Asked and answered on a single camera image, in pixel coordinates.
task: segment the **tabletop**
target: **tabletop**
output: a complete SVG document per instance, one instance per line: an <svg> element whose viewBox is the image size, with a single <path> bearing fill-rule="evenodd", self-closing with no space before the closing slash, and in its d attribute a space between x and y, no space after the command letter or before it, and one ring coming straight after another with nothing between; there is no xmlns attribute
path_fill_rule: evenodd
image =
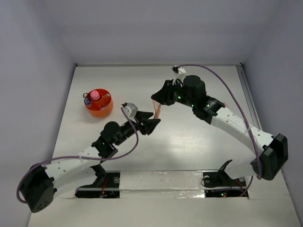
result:
<svg viewBox="0 0 303 227"><path fill-rule="evenodd" d="M77 67L71 84L54 157L76 155L92 144L109 121L126 121L120 105L134 103L138 110L153 112L151 95L167 79L174 78L170 66ZM236 115L240 112L223 84L210 72L185 67L187 75L198 75L207 94L226 102ZM235 66L212 66L228 84L252 123L250 110ZM108 90L114 108L101 119L90 115L82 95L96 88ZM138 177L161 176L179 179L190 171L218 169L226 160L240 160L251 154L244 145L225 132L199 120L190 108L174 104L162 106L161 122L149 136L139 135L139 145L130 155L102 164L106 171L121 171L127 185L139 185ZM118 146L118 154L128 152L135 137ZM90 225L105 226L299 226L281 172L271 182L254 180L246 198L184 198L127 195L120 199L57 198L45 210L32 214L29 227Z"/></svg>

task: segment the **pink marker on table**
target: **pink marker on table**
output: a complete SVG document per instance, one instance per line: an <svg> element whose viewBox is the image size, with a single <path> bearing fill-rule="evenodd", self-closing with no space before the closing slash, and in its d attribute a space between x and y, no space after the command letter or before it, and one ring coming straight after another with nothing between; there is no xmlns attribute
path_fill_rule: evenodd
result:
<svg viewBox="0 0 303 227"><path fill-rule="evenodd" d="M90 93L90 97L92 100L94 101L98 101L100 99L100 94L98 91L96 90L93 90L91 93Z"/></svg>

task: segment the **blue object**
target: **blue object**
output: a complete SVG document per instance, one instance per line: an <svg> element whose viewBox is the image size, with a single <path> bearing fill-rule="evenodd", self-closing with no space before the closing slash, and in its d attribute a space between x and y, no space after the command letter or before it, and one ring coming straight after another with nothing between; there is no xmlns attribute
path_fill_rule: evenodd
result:
<svg viewBox="0 0 303 227"><path fill-rule="evenodd" d="M85 102L86 105L90 105L90 100L88 98L85 98L84 102Z"/></svg>

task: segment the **white table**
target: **white table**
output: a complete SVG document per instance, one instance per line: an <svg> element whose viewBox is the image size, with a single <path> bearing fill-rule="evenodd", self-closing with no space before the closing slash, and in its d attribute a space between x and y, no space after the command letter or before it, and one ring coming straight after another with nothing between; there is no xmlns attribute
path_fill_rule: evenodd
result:
<svg viewBox="0 0 303 227"><path fill-rule="evenodd" d="M252 123L236 67L211 68L230 86ZM240 116L226 88L215 76L196 67L186 67L186 71L188 75L201 76L208 95L226 102ZM107 122L124 123L126 119L119 108L124 102L136 104L141 111L153 112L151 94L158 91L166 79L173 77L169 66L77 67L53 156L75 155L98 138ZM83 106L82 94L95 88L105 88L113 97L114 109L105 119L92 117ZM159 171L167 171L172 182L176 183L178 176L184 176L189 170L218 169L226 160L238 160L251 152L225 132L197 119L191 109L183 105L163 106L160 118L162 121L153 134L140 136L139 145L132 154L105 162L102 164L105 170L118 170L121 175L128 175L125 183L129 186L140 185L138 176L141 175L142 182L148 182L147 176L150 173L157 175ZM129 151L134 143L135 137L128 139L117 147L117 155ZM203 189L197 182L192 184L195 189ZM42 223L44 227L300 226L281 173L271 182L255 179L249 194L249 200L172 199L140 194L108 200L67 199L66 196L32 214L29 227L42 226Z"/></svg>

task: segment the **orange container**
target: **orange container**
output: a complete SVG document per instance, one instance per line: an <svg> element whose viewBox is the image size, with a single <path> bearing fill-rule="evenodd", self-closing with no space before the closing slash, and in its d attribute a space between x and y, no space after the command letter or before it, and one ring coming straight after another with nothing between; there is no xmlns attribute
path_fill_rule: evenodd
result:
<svg viewBox="0 0 303 227"><path fill-rule="evenodd" d="M86 108L89 110L91 115L95 117L106 117L112 112L113 109L113 99L108 91L105 89L94 89L93 91L98 91L100 95L100 99L98 101L94 101L91 99L91 106ZM92 91L88 93L86 97L90 97Z"/></svg>

